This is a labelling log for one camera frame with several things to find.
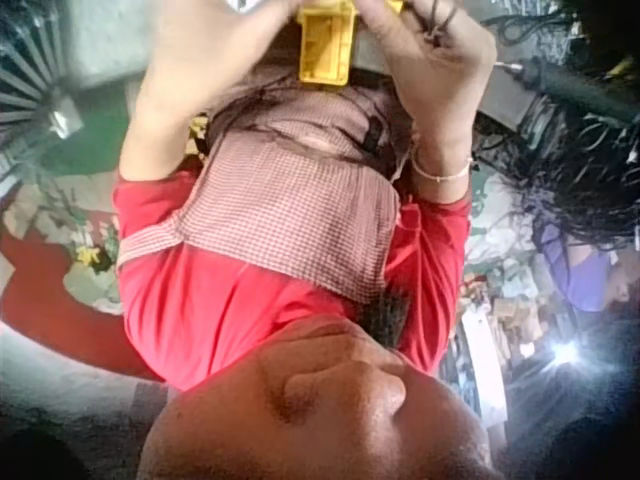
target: bracelet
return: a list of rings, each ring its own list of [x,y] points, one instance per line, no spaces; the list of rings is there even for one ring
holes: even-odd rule
[[[452,181],[457,180],[459,178],[463,178],[464,176],[468,175],[469,168],[471,168],[471,164],[472,163],[473,163],[473,157],[469,157],[467,159],[467,164],[458,173],[456,173],[455,175],[448,175],[446,177],[439,177],[439,176],[429,175],[427,172],[425,172],[424,170],[422,170],[420,168],[420,166],[418,165],[418,162],[416,162],[415,155],[413,155],[411,157],[411,165],[413,165],[413,169],[416,171],[416,173],[418,175],[420,175],[421,177],[426,178],[427,180],[433,180],[434,182],[437,182],[437,183],[452,182]]]

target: man's nose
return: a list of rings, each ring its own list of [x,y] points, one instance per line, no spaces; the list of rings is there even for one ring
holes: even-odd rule
[[[286,391],[290,399],[306,398],[305,421],[328,421],[365,436],[393,420],[407,393],[399,377],[356,360],[294,377]]]

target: woman's right hand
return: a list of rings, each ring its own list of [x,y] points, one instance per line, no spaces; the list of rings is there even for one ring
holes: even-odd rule
[[[493,35],[458,9],[438,42],[426,40],[425,31],[443,25],[456,8],[452,0],[408,0],[399,16],[384,0],[354,4],[378,38],[400,101],[421,136],[443,145],[468,143],[470,149],[497,57]]]

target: pink checkered apron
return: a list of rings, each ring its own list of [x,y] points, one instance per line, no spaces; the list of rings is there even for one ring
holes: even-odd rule
[[[213,118],[185,205],[124,239],[119,266],[188,244],[370,301],[399,210],[394,108],[380,90],[305,90],[290,77],[245,94]]]

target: red long-sleeve shirt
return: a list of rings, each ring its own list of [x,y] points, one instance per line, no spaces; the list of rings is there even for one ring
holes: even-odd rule
[[[114,193],[123,238],[166,219],[197,179],[179,171],[157,182],[120,181]],[[385,278],[408,292],[399,350],[425,372],[445,351],[469,234],[470,202],[402,205]],[[126,331],[149,366],[189,389],[289,322],[314,314],[353,318],[352,302],[303,280],[178,245],[127,262],[120,273]]]

